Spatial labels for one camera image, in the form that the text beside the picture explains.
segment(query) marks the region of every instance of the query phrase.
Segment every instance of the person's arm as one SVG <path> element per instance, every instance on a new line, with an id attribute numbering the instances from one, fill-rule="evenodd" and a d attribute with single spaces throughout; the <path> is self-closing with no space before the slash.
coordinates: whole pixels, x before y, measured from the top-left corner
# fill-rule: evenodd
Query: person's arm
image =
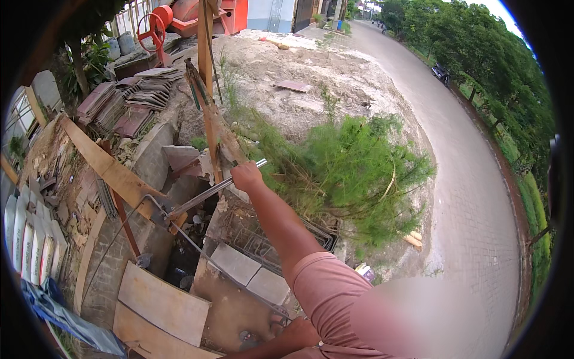
<path id="1" fill-rule="evenodd" d="M 283 272 L 290 272 L 309 254 L 325 252 L 295 211 L 265 185 L 255 161 L 236 166 L 231 175 L 237 189 L 249 195 L 261 227 L 279 254 Z"/>
<path id="2" fill-rule="evenodd" d="M 321 338 L 310 321 L 299 316 L 291 322 L 277 338 L 261 343 L 239 353 L 225 356 L 226 359 L 280 359 L 303 348 L 314 346 Z"/>

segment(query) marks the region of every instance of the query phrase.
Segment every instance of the brick paving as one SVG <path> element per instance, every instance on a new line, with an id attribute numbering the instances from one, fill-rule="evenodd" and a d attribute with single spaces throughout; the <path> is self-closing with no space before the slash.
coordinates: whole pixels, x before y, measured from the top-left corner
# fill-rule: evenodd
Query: brick paving
<path id="1" fill-rule="evenodd" d="M 351 27 L 352 37 L 336 35 L 327 40 L 329 45 L 375 57 L 410 103 L 433 147 L 438 163 L 433 249 L 443 259 L 444 277 L 479 295 L 486 312 L 486 327 L 464 358 L 499 358 L 517 304 L 519 253 L 498 163 L 464 109 L 422 61 L 370 22 L 353 21 Z M 310 30 L 304 34 L 320 33 Z"/>

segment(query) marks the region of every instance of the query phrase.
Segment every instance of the metal lever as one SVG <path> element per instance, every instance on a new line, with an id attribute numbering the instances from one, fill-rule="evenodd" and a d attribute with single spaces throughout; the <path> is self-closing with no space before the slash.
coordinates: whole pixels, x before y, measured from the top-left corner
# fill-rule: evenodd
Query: metal lever
<path id="1" fill-rule="evenodd" d="M 257 168 L 263 166 L 264 164 L 267 163 L 266 159 L 262 159 L 257 161 L 257 163 L 255 164 L 257 166 Z M 198 194 L 197 196 L 193 197 L 192 199 L 190 199 L 189 201 L 185 202 L 184 204 L 182 204 L 180 207 L 174 209 L 173 211 L 171 211 L 170 213 L 168 213 L 167 216 L 165 216 L 164 220 L 166 221 L 170 221 L 173 220 L 175 218 L 178 218 L 181 214 L 183 214 L 184 212 L 187 212 L 188 209 L 193 208 L 195 206 L 197 206 L 199 203 L 203 202 L 204 200 L 208 199 L 209 197 L 213 196 L 214 194 L 216 194 L 217 192 L 221 191 L 222 189 L 226 188 L 227 186 L 229 186 L 231 183 L 233 183 L 233 177 L 229 177 L 227 179 L 224 179 L 223 181 L 221 181 L 220 183 L 216 184 L 215 186 L 211 187 L 209 190 L 206 190 L 205 192 L 202 192 L 200 194 Z"/>

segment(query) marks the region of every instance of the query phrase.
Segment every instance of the parked motorcycle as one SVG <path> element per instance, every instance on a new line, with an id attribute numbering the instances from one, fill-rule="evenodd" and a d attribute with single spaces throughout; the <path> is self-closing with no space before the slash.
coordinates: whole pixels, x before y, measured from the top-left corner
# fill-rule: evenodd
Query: parked motorcycle
<path id="1" fill-rule="evenodd" d="M 434 75 L 444 84 L 444 87 L 448 87 L 448 83 L 451 80 L 451 74 L 447 69 L 441 66 L 441 64 L 436 63 L 436 66 L 432 67 Z"/>

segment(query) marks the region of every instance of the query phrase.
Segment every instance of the blue barrel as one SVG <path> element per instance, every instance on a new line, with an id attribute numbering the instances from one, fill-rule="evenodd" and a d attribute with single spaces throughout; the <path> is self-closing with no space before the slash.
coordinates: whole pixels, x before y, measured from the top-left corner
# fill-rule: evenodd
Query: blue barrel
<path id="1" fill-rule="evenodd" d="M 132 52 L 135 48 L 134 38 L 131 36 L 131 32 L 126 31 L 118 37 L 119 51 L 122 56 L 127 55 Z"/>
<path id="2" fill-rule="evenodd" d="M 108 57 L 115 61 L 118 57 L 121 56 L 121 52 L 119 50 L 118 39 L 115 37 L 112 37 L 112 38 L 107 39 L 106 43 L 110 44 L 110 48 L 108 49 Z"/>

